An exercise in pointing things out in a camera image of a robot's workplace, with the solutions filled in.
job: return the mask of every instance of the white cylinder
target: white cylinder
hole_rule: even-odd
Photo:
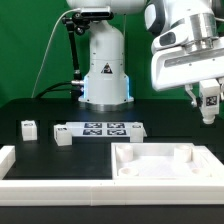
[[[110,6],[113,13],[131,14],[143,10],[146,0],[67,0],[70,8]]]
[[[123,167],[118,170],[119,177],[135,177],[138,175],[139,175],[138,169],[133,167]]]
[[[174,148],[174,161],[187,163],[191,161],[192,149],[188,145],[177,145]]]
[[[133,146],[120,145],[116,147],[116,157],[119,162],[130,162],[133,160]]]

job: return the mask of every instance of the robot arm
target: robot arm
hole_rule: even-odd
[[[220,0],[152,0],[145,11],[152,43],[152,85],[155,90],[185,86],[206,124],[214,121],[223,99],[224,39],[215,17]],[[199,83],[199,97],[192,93]]]
[[[67,0],[70,8],[110,6],[114,14],[133,14],[140,12],[146,0]]]
[[[74,31],[90,32],[90,70],[83,82],[84,93],[78,98],[86,108],[114,111],[133,102],[129,95],[129,78],[124,73],[124,37],[106,20],[114,14],[131,14],[142,10],[146,0],[67,0],[68,5],[80,8],[73,14]]]

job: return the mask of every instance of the white platform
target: white platform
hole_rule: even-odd
[[[135,153],[161,158],[172,157],[171,149],[176,145],[132,144]],[[121,143],[112,143],[114,180],[1,180],[0,206],[224,204],[224,167],[207,148],[190,144],[193,160],[191,165],[185,165],[188,171],[195,167],[208,168],[210,176],[177,175],[175,169],[167,176],[166,169],[162,169],[160,176],[153,173],[119,178],[115,151],[118,145]],[[166,167],[172,165],[172,158],[165,164]]]

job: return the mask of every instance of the black table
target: black table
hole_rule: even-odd
[[[38,141],[23,142],[21,121],[35,120]],[[129,138],[73,138],[58,147],[53,126],[75,122],[143,122],[144,142],[207,146],[224,162],[224,120],[202,122],[185,100],[138,100],[118,112],[81,109],[69,99],[17,99],[0,109],[0,144],[16,145],[16,164],[5,179],[111,179],[111,142]],[[1,223],[223,223],[224,206],[1,207]]]

